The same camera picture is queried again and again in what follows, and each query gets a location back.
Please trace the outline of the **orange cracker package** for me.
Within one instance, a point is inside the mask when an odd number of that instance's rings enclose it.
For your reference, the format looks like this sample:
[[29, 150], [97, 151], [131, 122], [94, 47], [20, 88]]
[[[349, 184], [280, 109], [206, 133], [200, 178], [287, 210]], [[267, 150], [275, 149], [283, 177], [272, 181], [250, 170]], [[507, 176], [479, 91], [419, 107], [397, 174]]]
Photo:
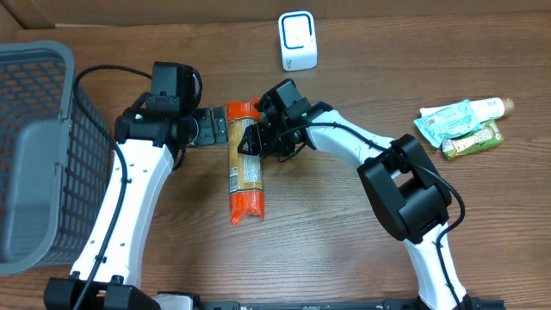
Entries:
[[259, 99], [227, 104], [229, 198], [231, 223], [236, 226], [246, 216], [264, 218], [262, 166], [258, 156], [238, 152], [245, 129], [261, 120], [254, 108]]

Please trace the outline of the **teal tissue pack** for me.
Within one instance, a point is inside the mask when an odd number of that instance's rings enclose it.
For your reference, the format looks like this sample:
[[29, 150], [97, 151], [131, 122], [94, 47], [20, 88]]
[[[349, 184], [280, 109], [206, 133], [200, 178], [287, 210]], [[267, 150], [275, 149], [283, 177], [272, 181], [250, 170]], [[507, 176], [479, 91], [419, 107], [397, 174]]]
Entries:
[[469, 100], [451, 104], [414, 121], [418, 131], [435, 148], [448, 139], [460, 137], [481, 127]]

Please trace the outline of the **green yellow drink pouch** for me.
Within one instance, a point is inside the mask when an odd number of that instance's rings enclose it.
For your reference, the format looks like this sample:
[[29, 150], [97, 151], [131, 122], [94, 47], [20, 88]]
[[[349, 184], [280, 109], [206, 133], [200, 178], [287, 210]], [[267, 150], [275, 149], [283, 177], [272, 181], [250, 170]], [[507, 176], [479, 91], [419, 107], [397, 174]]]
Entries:
[[473, 130], [459, 138], [446, 139], [442, 152], [447, 159], [481, 152], [500, 145], [504, 141], [495, 120], [489, 120], [479, 129]]

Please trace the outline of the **white cream tube gold cap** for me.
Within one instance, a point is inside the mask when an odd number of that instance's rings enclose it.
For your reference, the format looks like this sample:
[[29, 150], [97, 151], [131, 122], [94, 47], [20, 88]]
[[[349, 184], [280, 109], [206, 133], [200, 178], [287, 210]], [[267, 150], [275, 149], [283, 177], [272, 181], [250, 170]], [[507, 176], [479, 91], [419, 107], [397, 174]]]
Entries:
[[[480, 122], [507, 116], [514, 110], [514, 102], [510, 98], [502, 99], [499, 97], [492, 97], [469, 101]], [[419, 110], [420, 117], [432, 114], [446, 106], [448, 105], [433, 108], [421, 108]]]

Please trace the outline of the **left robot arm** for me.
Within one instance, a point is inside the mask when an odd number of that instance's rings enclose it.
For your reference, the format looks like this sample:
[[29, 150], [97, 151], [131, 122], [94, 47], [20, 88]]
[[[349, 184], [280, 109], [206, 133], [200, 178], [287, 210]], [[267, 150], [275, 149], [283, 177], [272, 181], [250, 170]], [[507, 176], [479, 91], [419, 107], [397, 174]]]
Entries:
[[156, 62], [142, 93], [104, 136], [115, 156], [95, 225], [67, 278], [51, 278], [48, 309], [198, 309], [199, 296], [140, 290], [145, 242], [161, 189], [198, 145], [200, 73], [189, 65]]

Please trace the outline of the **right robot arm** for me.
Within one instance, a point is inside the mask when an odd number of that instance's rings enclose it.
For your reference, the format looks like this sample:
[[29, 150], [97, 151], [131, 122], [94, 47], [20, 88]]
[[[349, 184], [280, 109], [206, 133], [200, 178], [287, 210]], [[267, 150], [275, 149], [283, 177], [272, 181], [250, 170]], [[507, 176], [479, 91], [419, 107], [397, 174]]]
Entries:
[[346, 120], [325, 102], [312, 104], [287, 78], [253, 105], [262, 120], [245, 129], [236, 150], [275, 156], [283, 163], [304, 147], [327, 152], [354, 168], [376, 219], [402, 242], [418, 279], [423, 309], [464, 309], [468, 295], [449, 249], [458, 226], [449, 205], [465, 206], [412, 135], [398, 139], [371, 133]]

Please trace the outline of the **white barcode scanner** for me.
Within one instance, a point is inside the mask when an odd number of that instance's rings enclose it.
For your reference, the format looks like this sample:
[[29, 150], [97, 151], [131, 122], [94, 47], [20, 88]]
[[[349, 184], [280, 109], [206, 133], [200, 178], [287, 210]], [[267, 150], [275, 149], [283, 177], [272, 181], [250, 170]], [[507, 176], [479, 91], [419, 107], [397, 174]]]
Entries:
[[313, 15], [306, 10], [291, 11], [278, 19], [282, 68], [302, 71], [318, 63], [318, 48]]

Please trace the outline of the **grey plastic shopping basket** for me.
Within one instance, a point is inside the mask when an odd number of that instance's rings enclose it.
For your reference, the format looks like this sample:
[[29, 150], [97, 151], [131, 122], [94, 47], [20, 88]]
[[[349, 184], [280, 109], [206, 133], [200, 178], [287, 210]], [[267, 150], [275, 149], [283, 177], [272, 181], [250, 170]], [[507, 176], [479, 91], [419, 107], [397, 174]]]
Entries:
[[84, 90], [72, 99], [71, 50], [38, 40], [1, 46], [1, 273], [71, 264], [108, 185], [109, 128]]

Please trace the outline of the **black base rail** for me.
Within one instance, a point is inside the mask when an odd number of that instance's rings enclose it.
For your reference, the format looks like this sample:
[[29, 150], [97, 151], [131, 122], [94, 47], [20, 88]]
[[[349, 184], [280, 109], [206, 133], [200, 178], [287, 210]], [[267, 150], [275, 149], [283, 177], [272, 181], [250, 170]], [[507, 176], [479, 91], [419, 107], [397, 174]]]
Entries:
[[419, 299], [387, 299], [381, 302], [335, 303], [239, 303], [201, 301], [198, 294], [160, 292], [152, 297], [163, 310], [422, 310], [428, 307]]

